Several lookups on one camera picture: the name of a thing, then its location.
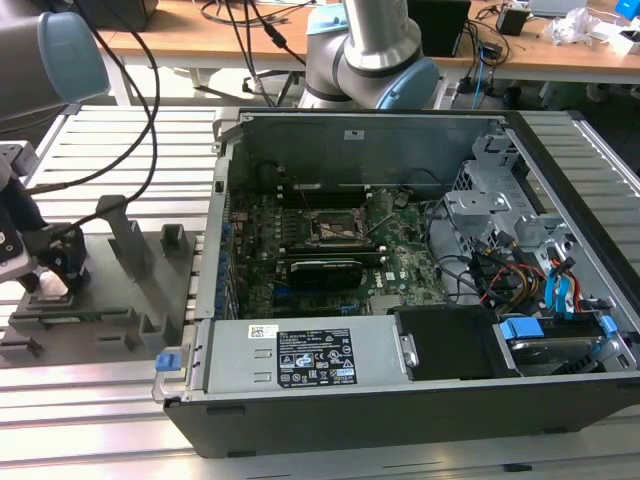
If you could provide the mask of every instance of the floor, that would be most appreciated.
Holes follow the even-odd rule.
[[[134,81],[140,87],[143,95],[151,98],[154,94],[152,71],[143,66],[129,67],[129,72]],[[242,91],[242,82],[248,72],[241,69],[224,69],[217,72],[201,70],[200,78],[204,85],[226,94],[242,99],[244,105],[263,106],[264,100],[260,96],[254,96]],[[267,92],[275,99],[280,91],[285,77],[268,78],[264,80]],[[196,91],[192,87],[189,71],[186,69],[160,69],[160,84],[163,105],[210,105],[224,106],[234,105],[237,101],[221,99],[209,93]],[[496,82],[494,91],[496,96],[480,97],[479,104],[482,110],[503,110],[501,94],[509,86],[509,82]],[[521,109],[544,108],[540,98],[541,84],[526,84],[522,87],[520,99]],[[563,109],[572,109],[581,112],[594,126],[600,135],[616,150],[616,152],[629,164],[634,171],[640,171],[640,101],[632,98],[628,89],[611,88],[608,99],[601,104],[594,103],[586,96],[586,90],[582,85],[563,85],[561,90],[569,95],[563,95],[565,101],[553,101],[556,106]],[[303,85],[293,85],[283,106],[293,106],[300,98]],[[459,95],[454,104],[455,109],[470,109],[473,104],[473,94]],[[111,95],[105,95],[88,101],[89,104],[112,105],[115,101]],[[47,121],[51,112],[43,112],[25,118],[0,123],[0,140],[26,139],[37,145],[47,131],[48,125],[53,121]],[[11,134],[3,134],[7,129],[19,128],[31,123],[39,125],[27,128]]]

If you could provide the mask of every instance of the workbench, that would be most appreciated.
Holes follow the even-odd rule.
[[[498,0],[473,0],[469,18],[486,6],[500,4]],[[616,0],[590,0],[589,6],[603,12],[614,12]],[[268,14],[279,6],[261,5]],[[302,56],[306,53],[307,17],[312,7],[297,10],[289,15],[289,23],[278,30],[287,38],[291,49]],[[235,6],[236,19],[244,18],[241,5]],[[611,17],[602,16],[606,21]],[[495,25],[496,16],[484,22]],[[584,44],[554,46],[539,38],[548,24],[546,19],[533,19],[525,24],[519,37],[507,37],[511,55],[504,65],[495,71],[496,79],[635,84],[640,77],[640,55],[616,56],[606,45],[594,40],[593,46]],[[109,46],[125,65],[148,65],[140,46],[128,33],[111,35]],[[480,27],[483,40],[501,44],[501,40],[487,29]],[[261,28],[252,29],[253,57],[257,70],[302,71],[304,67],[287,52],[279,50]],[[199,83],[198,68],[246,68],[238,43],[230,26],[204,19],[189,0],[161,0],[151,18],[147,31],[142,33],[158,65],[183,67],[192,72],[192,80]],[[463,35],[459,52],[453,58],[435,58],[443,76],[437,95],[436,108],[445,107],[442,101],[451,92],[449,88],[464,77],[473,61],[473,49],[468,35]],[[113,62],[106,60],[109,77],[119,105],[130,104],[130,87]]]
[[[171,222],[199,232],[196,252],[204,241],[200,232],[205,231],[211,194],[215,165],[211,122],[215,116],[216,110],[208,108],[160,109],[156,121],[158,171],[147,193],[128,210],[143,230],[159,230]],[[603,153],[601,160],[610,157],[598,145],[597,135],[583,130],[586,126],[576,121],[575,127],[591,140],[581,138],[560,113],[531,113],[526,118],[548,148],[567,149],[561,166],[581,183],[581,194],[593,194],[594,186],[606,187],[598,180],[598,172],[615,170],[597,162],[598,151]],[[104,166],[133,141],[144,122],[143,111],[136,107],[83,107],[77,115],[60,116],[38,148],[42,162],[27,184],[69,180]],[[589,145],[598,145],[598,150],[589,150]],[[44,217],[48,221],[77,220],[94,210],[101,195],[134,192],[147,174],[150,149],[147,139],[115,171],[90,185],[39,196]],[[591,158],[589,165],[573,168],[585,155]],[[619,170],[628,175],[624,168]],[[619,196],[628,195],[618,190]],[[87,233],[107,228],[103,221],[83,227]],[[626,241],[637,243],[638,237]],[[196,255],[191,298],[197,290],[200,262]],[[21,294],[17,284],[0,286],[0,335]],[[194,331],[193,308],[190,300],[185,343]],[[161,405],[153,403],[154,375],[153,361],[0,370],[0,477],[495,479],[532,469],[518,478],[604,479],[635,478],[640,468],[640,407],[572,434],[204,460],[165,417]]]

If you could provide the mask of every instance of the wooden desk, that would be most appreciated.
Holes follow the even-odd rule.
[[[483,7],[500,3],[498,0],[474,0],[469,18],[475,18]],[[613,12],[615,0],[590,0],[597,10]],[[277,6],[260,7],[264,13],[272,12]],[[289,23],[278,29],[288,40],[289,46],[304,56],[306,52],[306,25],[310,8],[293,12]],[[244,18],[241,6],[235,6],[237,19]],[[495,24],[495,16],[485,20]],[[618,57],[606,45],[594,40],[593,46],[584,44],[555,46],[539,38],[548,20],[534,19],[525,25],[519,37],[507,37],[511,45],[508,61],[495,72],[496,78],[519,80],[549,80],[598,83],[637,83],[640,78],[640,55]],[[502,43],[489,30],[480,27],[480,35],[485,41]],[[169,67],[187,68],[244,68],[233,29],[204,19],[190,0],[160,0],[148,31],[142,34],[154,53],[158,64]],[[259,70],[301,70],[303,67],[288,53],[279,50],[261,28],[252,29],[253,57]],[[109,46],[127,64],[147,64],[137,42],[128,33],[113,35]],[[471,41],[463,36],[458,56],[455,58],[435,58],[441,68],[444,82],[442,91],[448,84],[456,82],[471,65]],[[118,93],[119,79],[112,79]],[[122,92],[118,103],[127,103]]]

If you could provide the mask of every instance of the warning label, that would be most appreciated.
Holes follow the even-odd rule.
[[[278,384],[281,387],[356,383],[356,365],[348,328],[278,332]]]

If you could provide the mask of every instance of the aluminum extrusion table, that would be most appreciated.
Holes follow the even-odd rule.
[[[160,110],[158,172],[149,191],[129,209],[144,230],[158,230],[169,221],[183,223],[192,231],[205,230],[215,162],[211,154],[215,114],[208,108]],[[604,176],[613,181],[610,186],[617,188],[612,195],[605,195],[608,201],[631,195],[621,190],[620,180],[602,171],[613,171],[611,162],[615,158],[605,158],[597,150],[595,154],[587,151],[589,145],[595,148],[597,138],[587,139],[584,132],[573,135],[572,128],[588,126],[566,116],[561,118],[560,114],[531,114],[527,119],[539,134],[547,131],[550,138],[543,138],[545,143],[573,143],[569,145],[575,147],[573,153],[565,152],[567,155],[561,158],[589,154],[590,167],[583,163],[580,168],[578,160],[566,160],[567,165],[561,165],[574,176],[591,170],[595,186],[573,178],[582,182],[584,192],[604,188],[605,180],[598,181],[598,177],[606,173]],[[560,122],[564,139],[557,130]],[[144,113],[133,107],[84,107],[75,116],[59,117],[40,145],[43,161],[29,184],[72,179],[100,168],[133,141],[143,123]],[[39,197],[43,215],[50,221],[75,220],[92,212],[100,195],[134,191],[146,175],[150,149],[147,139],[118,169],[90,186]],[[85,231],[102,232],[106,228],[106,223],[96,221]],[[633,240],[620,238],[622,242]],[[198,240],[201,246],[203,237]],[[191,294],[197,288],[199,261],[196,256]],[[17,284],[0,286],[0,335],[21,294]],[[193,334],[193,308],[190,301],[185,315],[186,341]],[[161,406],[153,403],[154,374],[151,361],[0,370],[0,478],[495,479],[531,467],[518,478],[604,479],[637,478],[640,469],[637,407],[566,435],[204,460],[165,417]]]

